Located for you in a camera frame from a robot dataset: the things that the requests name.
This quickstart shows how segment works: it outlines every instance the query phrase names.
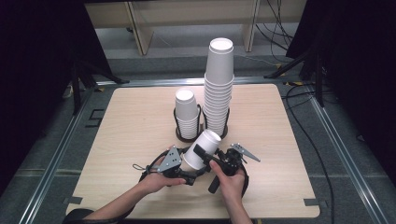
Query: person's left hand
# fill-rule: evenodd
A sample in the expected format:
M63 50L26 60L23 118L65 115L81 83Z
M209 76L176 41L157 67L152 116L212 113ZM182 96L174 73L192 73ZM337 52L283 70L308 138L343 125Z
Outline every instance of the person's left hand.
M155 164L160 165L165 157L161 157ZM143 185L147 194L157 192L165 186L175 186L185 184L186 180L183 178L167 178L162 174L151 173L147 175L139 185Z

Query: stack of paper cups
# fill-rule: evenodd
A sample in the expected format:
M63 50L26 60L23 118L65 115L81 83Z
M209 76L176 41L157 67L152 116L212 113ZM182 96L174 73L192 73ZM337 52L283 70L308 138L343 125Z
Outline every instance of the stack of paper cups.
M210 42L205 73L206 128L222 136L233 91L233 42L216 38Z
M175 110L180 136L185 139L195 138L199 128L199 109L192 90L187 88L177 90Z

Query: wooden table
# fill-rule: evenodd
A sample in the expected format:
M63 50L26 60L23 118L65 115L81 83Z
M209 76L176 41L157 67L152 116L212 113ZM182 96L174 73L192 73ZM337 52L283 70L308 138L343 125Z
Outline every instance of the wooden table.
M73 196L75 208L96 210L137 183L141 171L168 147L187 147L175 135L175 93L180 87L117 89L93 142ZM204 87L190 86L200 105ZM219 148L240 143L261 162L247 158L250 182L243 199L251 218L317 217L315 199L285 108L275 85L234 85L229 132ZM207 191L213 173L193 186L164 188L144 198L129 218L228 218L219 190Z

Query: tripod leg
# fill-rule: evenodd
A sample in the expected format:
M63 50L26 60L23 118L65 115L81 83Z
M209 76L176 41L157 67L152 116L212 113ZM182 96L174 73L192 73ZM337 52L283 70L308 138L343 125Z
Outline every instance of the tripod leg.
M79 94L79 83L78 83L78 68L77 64L74 63L72 67L72 88L73 88L73 99L74 99L74 111L76 114L81 107L81 95Z
M94 65L92 65L90 63L87 63L87 62L81 62L81 63L84 66L86 66L87 68L97 72L98 74L100 74L100 75L102 75L104 77L107 77L108 79L114 81L117 84L129 83L129 80L123 80L123 79L120 79L118 77L115 77L113 74L109 74L106 71L104 71L104 70L102 70L102 69L100 69L100 68L98 68L98 67L96 67L96 66L94 66Z
M322 91L322 61L320 55L317 55L317 75L315 77L315 97L321 107L323 104L323 91Z
M295 65L305 61L305 59L308 57L308 52L309 52L309 50L307 50L302 55L300 55L298 58L296 58L293 61L291 61L290 63L286 64L283 68L280 68L279 70L277 70L273 74L271 74L269 76L264 76L264 78L276 78L276 77L279 77L280 75L282 75L285 72L289 71Z

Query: aluminum rail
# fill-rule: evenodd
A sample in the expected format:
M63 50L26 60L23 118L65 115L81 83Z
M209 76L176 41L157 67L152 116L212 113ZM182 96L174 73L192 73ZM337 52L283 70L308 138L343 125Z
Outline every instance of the aluminum rail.
M71 136L73 135L73 132L77 128L78 122L82 117L82 112L84 111L84 107L87 104L92 93L93 93L93 89L89 89L86 91L86 94L84 95L84 98L82 100L81 108L76 113L76 115L74 115L71 118L67 126L67 129L64 132L64 135L61 139L61 142L57 146L55 153L52 156L51 161L49 162L48 168L41 176L40 182L38 183L38 186L36 187L33 196L31 197L29 203L26 206L26 209L21 217L20 224L33 223L35 219L35 215L37 214L38 209L40 208L40 205L43 203L44 198L50 188L50 184L52 183L53 177L57 172L58 166L61 163L62 158L64 157L64 153L66 152L67 146L69 145Z
M307 86L306 88L308 91L314 90L312 86ZM377 202L375 194L364 179L364 176L361 174L359 167L353 161L346 145L344 144L343 140L341 139L340 135L332 124L332 120L327 114L325 108L321 107L316 98L314 97L311 98L311 103L317 111L320 121L322 122L327 134L332 140L335 151L337 152L341 162L344 164L346 172L349 174L349 177L353 185L355 186L356 191L361 196L361 200L373 222L378 224L389 223L385 213Z
M293 81L301 81L297 76ZM234 85L241 84L263 84L263 83L282 83L290 82L290 77L279 77L276 79L262 78L262 77L235 77ZM175 79L157 79L157 80L131 80L129 83L117 84L113 81L97 82L98 87L158 87L158 86L198 86L204 85L205 79L199 78L175 78Z

